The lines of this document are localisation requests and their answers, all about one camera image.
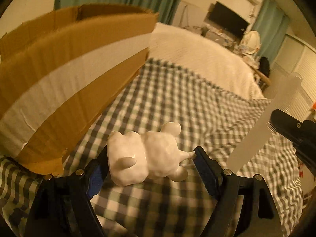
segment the brown cardboard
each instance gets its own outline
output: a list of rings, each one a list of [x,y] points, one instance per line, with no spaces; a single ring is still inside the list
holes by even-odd
[[[17,100],[59,67],[100,47],[151,33],[156,19],[150,10],[136,7],[84,5],[53,11],[6,34],[0,40],[0,121],[8,118]],[[36,129],[14,159],[35,173],[61,174],[62,157],[69,155],[99,114],[137,74],[147,52],[140,50],[67,99]],[[32,127],[30,120],[25,119]]]

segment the checkered tablecloth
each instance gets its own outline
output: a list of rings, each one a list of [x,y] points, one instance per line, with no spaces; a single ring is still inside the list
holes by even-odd
[[[244,100],[187,69],[149,59],[137,76],[107,107],[65,162],[65,175],[96,158],[111,131],[159,131],[178,122],[180,150],[201,145],[225,168],[226,160],[268,105],[268,100]],[[91,200],[109,236],[199,236],[215,201],[208,195],[194,165],[176,183],[168,178],[145,180],[127,187],[106,180]],[[23,234],[25,218],[39,181],[0,157],[0,209],[15,232]],[[301,184],[295,150],[275,134],[237,174],[264,176],[276,203],[285,236],[301,214]],[[238,218],[240,206],[236,208]],[[236,226],[233,221],[230,230]]]

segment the white blanket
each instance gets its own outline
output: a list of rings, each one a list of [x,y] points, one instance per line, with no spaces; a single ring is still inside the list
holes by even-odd
[[[236,54],[187,30],[157,23],[150,57],[168,60],[245,99],[264,99],[252,70]]]

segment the cardboard box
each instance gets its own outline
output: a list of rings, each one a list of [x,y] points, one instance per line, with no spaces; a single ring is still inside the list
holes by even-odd
[[[145,63],[157,14],[91,4],[52,11],[0,40],[0,152],[58,175]]]

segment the ceiling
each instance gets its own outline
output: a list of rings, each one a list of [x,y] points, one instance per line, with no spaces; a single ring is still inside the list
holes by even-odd
[[[316,37],[302,12],[293,0],[275,0],[291,20],[294,34],[316,48]]]

